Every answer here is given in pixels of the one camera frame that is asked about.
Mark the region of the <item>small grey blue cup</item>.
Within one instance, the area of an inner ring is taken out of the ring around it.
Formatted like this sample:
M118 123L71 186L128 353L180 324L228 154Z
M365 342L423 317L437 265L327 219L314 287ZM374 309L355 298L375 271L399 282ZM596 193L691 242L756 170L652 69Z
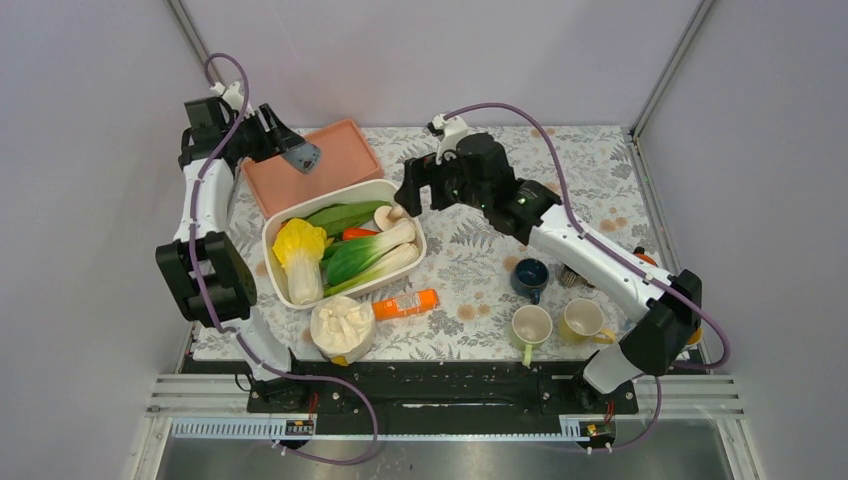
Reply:
M310 142L304 142L288 148L281 157L301 174L310 174L320 163L322 152L319 147Z

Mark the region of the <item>navy round cup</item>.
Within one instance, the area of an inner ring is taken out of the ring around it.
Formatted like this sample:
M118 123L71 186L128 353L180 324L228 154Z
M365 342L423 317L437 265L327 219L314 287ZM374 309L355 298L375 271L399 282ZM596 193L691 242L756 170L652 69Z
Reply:
M525 258L513 267L509 283L517 295L527 298L533 305L539 305L549 279L549 269L543 262Z

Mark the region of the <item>dark brown mug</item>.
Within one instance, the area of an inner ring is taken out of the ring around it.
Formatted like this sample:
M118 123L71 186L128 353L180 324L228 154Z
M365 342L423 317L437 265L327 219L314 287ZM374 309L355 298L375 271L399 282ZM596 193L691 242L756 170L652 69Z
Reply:
M583 276L578 274L576 271L574 271L567 265L563 265L561 267L557 276L557 280L563 288L572 288L577 285L590 289L595 288L595 286L591 282L589 282L587 279L585 279Z

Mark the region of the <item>light green mug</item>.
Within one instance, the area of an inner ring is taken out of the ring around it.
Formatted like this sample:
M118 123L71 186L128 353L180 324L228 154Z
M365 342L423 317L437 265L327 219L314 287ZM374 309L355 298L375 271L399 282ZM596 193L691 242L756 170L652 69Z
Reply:
M551 336L554 324L549 313L536 305L519 307L513 314L509 338L520 352L521 364L529 368L533 352Z

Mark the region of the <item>yellow cup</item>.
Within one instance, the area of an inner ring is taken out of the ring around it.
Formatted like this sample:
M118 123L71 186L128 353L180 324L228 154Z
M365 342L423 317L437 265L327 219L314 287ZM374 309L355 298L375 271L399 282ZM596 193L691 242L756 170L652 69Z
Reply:
M616 334L605 326L606 317L600 306L588 299L570 301L559 321L559 336L566 344L594 342L612 344Z

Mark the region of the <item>orange mug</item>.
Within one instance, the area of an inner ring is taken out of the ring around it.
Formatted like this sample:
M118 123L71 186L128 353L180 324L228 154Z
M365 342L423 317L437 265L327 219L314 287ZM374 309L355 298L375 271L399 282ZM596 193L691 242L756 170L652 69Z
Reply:
M642 261L644 261L644 262L646 262L646 263L650 264L650 265L657 266L657 262L656 262L656 261L655 261L652 257L650 257L649 255L647 255L647 254L646 254L645 249L644 249L643 247L641 247L641 246L637 246L637 247L633 250L633 255L634 255L634 256L636 256L636 257L638 257L638 258L639 258L639 259L641 259Z

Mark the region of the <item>light blue big mug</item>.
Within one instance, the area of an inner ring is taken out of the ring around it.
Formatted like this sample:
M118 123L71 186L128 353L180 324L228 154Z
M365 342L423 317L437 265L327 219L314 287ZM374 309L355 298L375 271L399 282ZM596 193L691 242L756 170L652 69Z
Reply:
M689 338L686 343L686 349L694 349L696 348L702 341L703 338L703 329L698 328L693 335Z

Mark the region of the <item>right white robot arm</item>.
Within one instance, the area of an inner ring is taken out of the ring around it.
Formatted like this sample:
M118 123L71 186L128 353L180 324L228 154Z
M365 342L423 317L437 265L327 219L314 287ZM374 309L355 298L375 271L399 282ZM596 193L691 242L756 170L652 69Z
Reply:
M423 187L431 191L431 209L462 204L481 211L496 231L557 258L634 321L627 334L581 367L573 396L583 410L601 410L614 390L639 376L666 374L698 330L696 275L673 275L602 239L566 209L559 195L517 177L504 147L490 134L465 136L446 159L430 153L406 160L395 200L411 216L422 212Z

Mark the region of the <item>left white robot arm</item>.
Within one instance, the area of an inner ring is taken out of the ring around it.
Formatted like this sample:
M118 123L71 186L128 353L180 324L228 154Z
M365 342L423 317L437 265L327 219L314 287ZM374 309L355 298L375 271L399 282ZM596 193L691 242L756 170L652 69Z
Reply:
M190 126L178 157L185 180L182 214L173 239L156 248L156 264L183 317L228 339L254 379L275 380L272 398L285 410L299 410L311 387L293 373L293 353L259 311L254 276L226 229L239 162L267 160L306 142L267 104L248 113L211 96L184 107Z

